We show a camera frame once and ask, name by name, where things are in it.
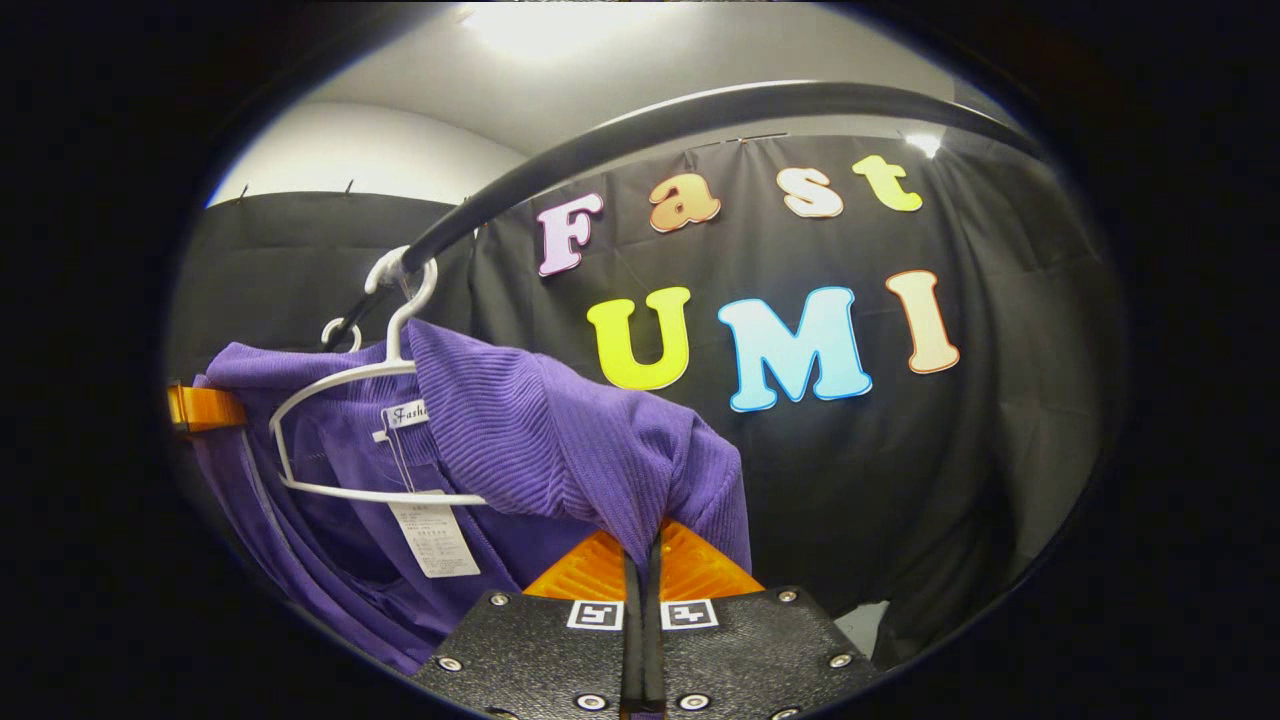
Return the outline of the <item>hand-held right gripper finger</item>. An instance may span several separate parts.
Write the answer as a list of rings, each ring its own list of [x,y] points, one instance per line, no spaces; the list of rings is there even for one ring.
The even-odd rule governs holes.
[[[627,720],[641,666],[636,568],[596,532],[525,591],[483,594],[412,683],[472,720]]]
[[[650,561],[645,693],[664,720],[814,717],[882,678],[806,591],[762,585],[684,524]]]

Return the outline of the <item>large ceiling light panel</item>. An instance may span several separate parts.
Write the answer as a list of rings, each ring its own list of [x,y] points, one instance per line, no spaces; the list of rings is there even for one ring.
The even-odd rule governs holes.
[[[698,10],[696,3],[470,3],[457,24],[494,54],[541,61],[662,35]]]

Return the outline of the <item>black metal clothes rack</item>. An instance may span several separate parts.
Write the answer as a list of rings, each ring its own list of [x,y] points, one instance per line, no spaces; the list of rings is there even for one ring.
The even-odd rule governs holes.
[[[923,120],[965,131],[1042,160],[1024,133],[983,113],[924,94],[842,81],[773,81],[739,85],[658,102],[573,137],[531,158],[468,196],[392,263],[398,281],[465,234],[526,199],[572,177],[658,143],[758,120],[863,115]]]

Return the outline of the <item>purple ribbed garment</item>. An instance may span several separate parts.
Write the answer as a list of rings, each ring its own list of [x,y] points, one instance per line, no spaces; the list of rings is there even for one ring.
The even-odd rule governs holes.
[[[595,530],[648,570],[675,520],[751,566],[739,451],[694,410],[540,354],[421,320],[411,374],[292,395],[381,361],[233,343],[195,378],[243,429],[192,441],[241,543],[284,596],[376,661],[416,673],[488,592],[520,592]]]

